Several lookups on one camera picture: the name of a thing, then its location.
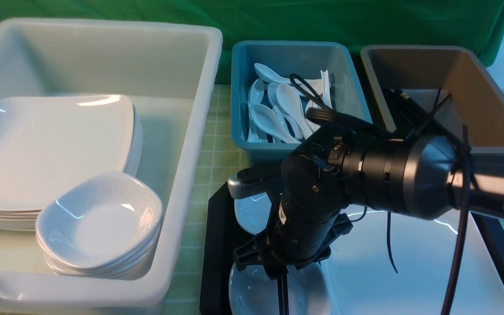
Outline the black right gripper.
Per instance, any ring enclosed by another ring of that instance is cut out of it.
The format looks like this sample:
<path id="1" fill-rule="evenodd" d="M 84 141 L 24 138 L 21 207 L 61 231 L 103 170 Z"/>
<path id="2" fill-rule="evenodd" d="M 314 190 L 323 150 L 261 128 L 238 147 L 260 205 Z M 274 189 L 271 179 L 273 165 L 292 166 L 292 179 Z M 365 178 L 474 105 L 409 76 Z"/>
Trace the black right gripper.
<path id="1" fill-rule="evenodd" d="M 352 228 L 340 209 L 312 209 L 285 192 L 271 206 L 266 227 L 234 249 L 234 263 L 238 271 L 262 266 L 274 280 L 286 275 L 289 267 L 300 270 L 328 259 L 330 245 Z"/>

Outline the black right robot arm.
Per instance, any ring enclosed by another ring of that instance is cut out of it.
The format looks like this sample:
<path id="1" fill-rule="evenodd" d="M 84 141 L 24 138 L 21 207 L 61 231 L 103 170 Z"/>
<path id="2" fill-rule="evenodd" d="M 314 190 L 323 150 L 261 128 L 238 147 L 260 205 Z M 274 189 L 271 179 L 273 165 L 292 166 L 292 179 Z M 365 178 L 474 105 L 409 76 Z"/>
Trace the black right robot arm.
<path id="1" fill-rule="evenodd" d="M 504 220 L 504 156 L 472 155 L 442 136 L 414 141 L 320 128 L 286 158 L 239 172 L 272 202 L 266 228 L 234 250 L 238 271 L 264 266 L 270 279 L 331 255 L 356 205 L 422 220 L 470 210 Z"/>

